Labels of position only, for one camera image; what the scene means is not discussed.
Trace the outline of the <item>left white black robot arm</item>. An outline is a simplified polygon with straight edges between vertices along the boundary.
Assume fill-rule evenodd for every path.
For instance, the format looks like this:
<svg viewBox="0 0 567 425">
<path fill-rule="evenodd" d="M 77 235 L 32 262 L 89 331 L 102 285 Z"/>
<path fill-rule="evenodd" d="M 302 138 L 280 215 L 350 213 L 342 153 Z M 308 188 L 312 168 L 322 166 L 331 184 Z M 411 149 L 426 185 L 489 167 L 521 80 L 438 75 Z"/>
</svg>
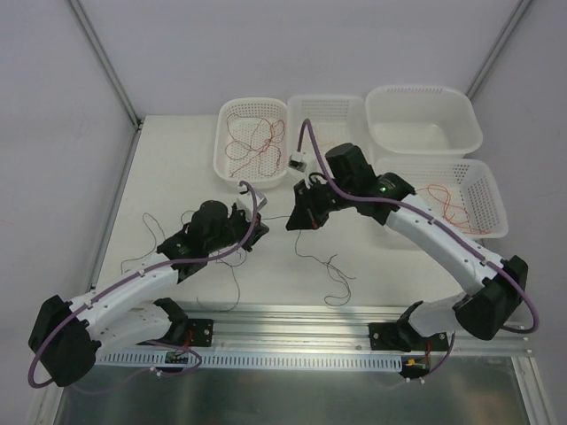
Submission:
<svg viewBox="0 0 567 425">
<path fill-rule="evenodd" d="M 35 355 L 29 385 L 69 386 L 105 355 L 134 344 L 187 344 L 189 318 L 164 291 L 211 262 L 240 249 L 251 251 L 269 231 L 260 215 L 266 203 L 254 194 L 238 196 L 232 206 L 206 201 L 190 222 L 117 282 L 70 300 L 59 295 L 45 300 L 28 340 Z"/>
</svg>

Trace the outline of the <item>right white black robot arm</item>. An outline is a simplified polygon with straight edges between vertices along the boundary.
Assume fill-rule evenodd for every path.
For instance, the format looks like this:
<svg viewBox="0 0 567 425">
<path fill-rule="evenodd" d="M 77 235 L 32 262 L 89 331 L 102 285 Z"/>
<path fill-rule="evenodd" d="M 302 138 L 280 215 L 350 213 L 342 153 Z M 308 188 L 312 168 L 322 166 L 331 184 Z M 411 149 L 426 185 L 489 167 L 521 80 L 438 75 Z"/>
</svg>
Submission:
<svg viewBox="0 0 567 425">
<path fill-rule="evenodd" d="M 475 244 L 429 210 L 416 189 L 395 173 L 375 174 L 361 149 L 343 143 L 325 155 L 327 172 L 305 173 L 293 187 L 294 206 L 286 228 L 317 230 L 333 212 L 353 208 L 409 239 L 461 286 L 461 293 L 436 302 L 417 301 L 379 334 L 391 350 L 411 352 L 429 337 L 462 329 L 490 341 L 506 329 L 523 303 L 528 266 Z"/>
</svg>

